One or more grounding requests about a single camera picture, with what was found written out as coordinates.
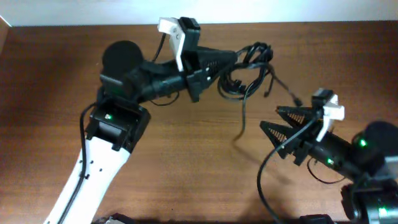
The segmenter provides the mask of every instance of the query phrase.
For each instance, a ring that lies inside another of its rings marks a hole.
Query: cable
[[[278,152],[280,149],[284,148],[289,142],[291,142],[293,139],[297,138],[300,134],[302,134],[305,130],[307,130],[313,123],[315,123],[315,121],[318,120],[318,117],[314,117],[313,119],[311,119],[302,129],[300,129],[299,131],[297,131],[294,135],[292,135],[292,137],[286,139],[282,144],[280,144],[278,147],[276,147],[275,149],[273,149],[268,155],[267,157],[264,159],[264,161],[262,162],[259,172],[257,173],[257,190],[259,192],[259,196],[261,199],[261,202],[264,204],[265,208],[268,210],[268,212],[271,214],[271,216],[273,217],[273,219],[275,220],[276,223],[283,223],[282,220],[280,220],[280,218],[278,217],[278,215],[276,214],[276,212],[273,211],[273,209],[271,208],[271,206],[269,206],[264,194],[262,193],[262,187],[261,187],[261,175],[262,175],[262,171],[265,169],[268,160],[276,153]]]
[[[166,38],[166,34],[163,34],[163,35],[162,35],[162,38],[161,38],[161,40],[160,40],[160,43],[159,43],[159,47],[158,47],[157,50],[156,50],[155,57],[154,57],[154,59],[152,59],[152,62],[155,62],[156,59],[157,59],[157,57],[159,56],[160,51],[161,51],[162,48],[163,48],[163,44],[164,44],[165,38]],[[173,104],[174,102],[176,102],[176,101],[178,100],[179,97],[180,97],[180,92],[178,91],[178,92],[177,92],[177,95],[175,96],[175,98],[174,98],[172,101],[168,102],[168,103],[155,103],[155,102],[153,102],[152,100],[150,100],[150,102],[151,102],[153,105],[156,105],[156,106],[168,106],[168,105],[171,105],[171,104]]]
[[[274,80],[275,80],[294,99],[294,103],[296,106],[302,105],[301,100],[298,99],[294,95],[294,93],[292,93],[289,90],[288,86],[276,76],[274,67],[271,64],[269,64],[269,61],[272,59],[272,50],[271,50],[270,45],[267,45],[265,43],[256,42],[255,44],[246,46],[242,50],[236,52],[236,55],[239,58],[243,53],[246,53],[246,55],[243,58],[242,62],[235,63],[231,69],[227,69],[228,67],[226,67],[226,69],[220,70],[214,77],[214,78],[219,77],[218,84],[217,84],[217,90],[218,90],[218,93],[223,98],[225,98],[227,100],[232,100],[232,101],[241,101],[241,100],[243,101],[242,102],[242,129],[241,129],[241,132],[235,137],[234,140],[239,139],[243,135],[243,133],[246,129],[246,100],[258,90],[258,88],[261,86],[265,77],[268,74],[271,75],[271,81],[270,81],[268,90],[264,93],[264,97],[269,96],[269,94],[272,90],[272,86],[274,84]],[[259,55],[256,58],[252,59],[256,53],[259,53]],[[246,87],[245,85],[242,85],[241,80],[233,80],[231,78],[231,73],[235,70],[255,69],[255,68],[260,68],[259,76],[255,80],[253,80],[249,84],[248,87]],[[225,93],[230,94],[230,95],[235,95],[237,97],[230,97],[230,96],[225,95]]]
[[[64,211],[63,211],[63,213],[61,215],[61,218],[58,221],[58,224],[62,224],[63,223],[63,221],[64,221],[65,217],[67,216],[67,214],[69,212],[69,209],[72,206],[73,201],[75,200],[75,198],[77,196],[77,193],[79,192],[80,187],[81,187],[81,185],[82,185],[82,183],[83,183],[83,181],[85,179],[87,158],[86,158],[86,137],[85,137],[84,118],[85,118],[85,115],[86,115],[87,111],[90,108],[92,108],[93,106],[96,106],[96,105],[97,105],[96,103],[92,103],[87,108],[85,108],[81,112],[81,115],[80,115],[80,123],[79,124],[80,124],[80,140],[81,140],[81,157],[82,157],[80,178],[79,178],[79,181],[78,181],[78,183],[76,185],[75,190],[72,193],[72,196],[69,199],[69,202],[68,202],[67,206],[65,207],[65,209],[64,209]]]
[[[336,181],[333,181],[333,182],[327,182],[327,181],[324,181],[324,180],[319,179],[319,178],[312,172],[312,170],[311,170],[311,168],[310,168],[310,162],[311,162],[312,159],[314,159],[314,158],[312,157],[311,159],[308,160],[308,162],[307,162],[307,169],[308,169],[309,173],[311,174],[311,176],[312,176],[313,178],[315,178],[317,181],[319,181],[319,182],[321,182],[321,183],[323,183],[323,184],[337,184],[337,183],[340,183],[341,181],[343,181],[343,180],[346,179],[345,177],[343,177],[342,179],[336,180]]]

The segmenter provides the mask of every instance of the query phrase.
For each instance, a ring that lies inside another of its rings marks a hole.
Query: white wall
[[[398,0],[0,0],[12,26],[398,20]]]

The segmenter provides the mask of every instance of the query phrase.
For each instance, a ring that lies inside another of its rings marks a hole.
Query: black cable
[[[68,202],[67,206],[65,207],[65,209],[64,209],[64,211],[63,211],[63,213],[61,215],[61,218],[58,221],[58,224],[62,224],[63,223],[63,221],[64,221],[65,217],[67,216],[67,214],[69,212],[69,209],[72,206],[73,201],[75,200],[75,198],[77,196],[77,193],[79,192],[80,187],[81,187],[81,185],[82,185],[82,183],[83,183],[83,181],[85,179],[87,158],[86,158],[86,137],[85,137],[84,118],[85,118],[85,115],[86,115],[87,111],[90,108],[92,108],[93,106],[96,106],[96,105],[97,105],[96,103],[92,103],[87,108],[85,108],[81,112],[81,115],[80,115],[79,124],[80,124],[80,140],[81,140],[81,157],[82,157],[80,178],[79,178],[79,181],[78,181],[78,183],[76,185],[75,190],[72,193],[72,196],[69,199],[69,202]]]
[[[261,202],[264,204],[264,206],[266,207],[266,209],[268,210],[268,212],[271,214],[271,216],[273,217],[273,219],[275,220],[275,222],[277,223],[283,223],[282,220],[280,220],[280,218],[278,217],[278,215],[276,214],[276,212],[273,211],[273,209],[271,208],[271,206],[269,206],[264,194],[262,193],[262,187],[261,187],[261,175],[262,175],[262,171],[265,169],[268,160],[276,153],[278,152],[280,149],[284,148],[289,142],[291,142],[293,139],[297,138],[300,134],[302,134],[305,130],[307,130],[313,123],[315,123],[315,121],[318,120],[318,117],[314,117],[312,120],[310,120],[302,129],[300,129],[299,131],[297,131],[294,135],[292,135],[292,137],[286,139],[282,144],[280,144],[278,147],[276,147],[275,149],[273,149],[268,155],[267,157],[264,159],[264,161],[262,162],[259,172],[257,173],[257,190],[259,192],[259,196],[261,199]]]
[[[314,159],[314,158],[311,158],[311,159],[308,160],[308,162],[307,162],[307,169],[308,169],[309,173],[311,174],[311,176],[312,176],[313,178],[315,178],[317,181],[319,181],[319,182],[321,182],[321,183],[323,183],[323,184],[337,184],[337,183],[340,183],[341,181],[343,181],[343,180],[346,179],[345,177],[343,177],[343,178],[340,179],[340,180],[336,180],[336,181],[332,181],[332,182],[327,182],[327,181],[324,181],[324,180],[319,179],[319,178],[312,172],[311,167],[310,167],[310,162],[311,162],[311,160],[313,160],[313,159]]]
[[[272,50],[270,45],[265,43],[256,42],[254,45],[249,45],[244,47],[242,50],[236,52],[238,58],[243,54],[246,53],[245,57],[243,58],[242,62],[235,63],[230,69],[228,66],[225,69],[222,69],[218,74],[215,75],[215,78],[219,77],[217,90],[218,93],[227,100],[232,101],[243,101],[242,103],[242,129],[241,132],[235,137],[234,140],[239,139],[246,128],[246,100],[253,95],[258,88],[263,83],[265,77],[270,74],[271,81],[268,87],[268,90],[264,93],[264,97],[268,97],[272,86],[274,84],[274,80],[280,84],[294,99],[294,103],[296,106],[301,106],[302,102],[292,93],[288,86],[282,82],[275,74],[274,67],[269,64],[269,61],[272,59]],[[235,70],[239,69],[255,69],[260,68],[259,76],[253,80],[248,87],[242,85],[241,80],[233,80],[231,78],[231,73]],[[225,93],[230,95],[235,95],[237,97],[230,97],[225,95]]]
[[[156,50],[155,57],[154,57],[154,59],[152,59],[152,62],[155,62],[156,59],[157,59],[157,57],[159,56],[160,51],[161,51],[162,48],[163,48],[163,44],[164,44],[165,38],[166,38],[166,34],[163,34],[163,35],[162,35],[162,38],[161,38],[161,40],[160,40],[160,43],[159,43],[159,47],[158,47],[157,50]],[[168,106],[168,105],[171,105],[171,104],[173,104],[174,102],[176,102],[176,101],[178,100],[179,97],[180,97],[180,92],[178,91],[178,92],[177,92],[177,95],[175,96],[175,98],[174,98],[172,101],[168,102],[168,103],[155,103],[155,102],[153,102],[152,100],[150,100],[150,102],[151,102],[153,105],[156,105],[156,106]]]

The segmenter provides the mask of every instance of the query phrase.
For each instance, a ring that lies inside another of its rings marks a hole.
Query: green led
[[[386,208],[379,208],[379,216],[386,216],[388,215],[388,211]]]
[[[359,145],[360,145],[361,147],[365,147],[365,146],[368,145],[368,143],[367,143],[365,140],[361,139],[361,140],[359,140]]]
[[[335,162],[333,162],[333,160],[331,160],[331,159],[328,159],[327,163],[330,164],[330,165],[333,165]]]
[[[112,119],[112,115],[106,114],[106,115],[105,115],[105,119]]]

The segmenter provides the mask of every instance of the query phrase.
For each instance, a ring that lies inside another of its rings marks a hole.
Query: wooden tabletop
[[[398,23],[329,22],[202,25],[200,45],[239,50],[271,44],[272,64],[305,103],[320,87],[334,90],[346,118],[334,133],[351,141],[375,119],[398,124]],[[67,181],[80,150],[78,117],[94,102],[101,56],[117,40],[137,43],[145,58],[159,44],[156,26],[15,27],[0,56],[0,222],[42,223]],[[169,45],[159,60],[172,57]],[[250,82],[258,71],[236,72]],[[152,119],[130,159],[109,187],[96,217],[119,212],[159,220],[269,220],[256,174],[272,144],[260,121],[283,124],[277,105],[292,106],[278,85],[241,103],[220,97],[216,85],[198,103],[183,91],[171,106],[144,103]],[[340,188],[324,185],[305,166],[275,156],[262,186],[282,217],[328,213],[345,220]],[[340,176],[321,164],[322,179]]]

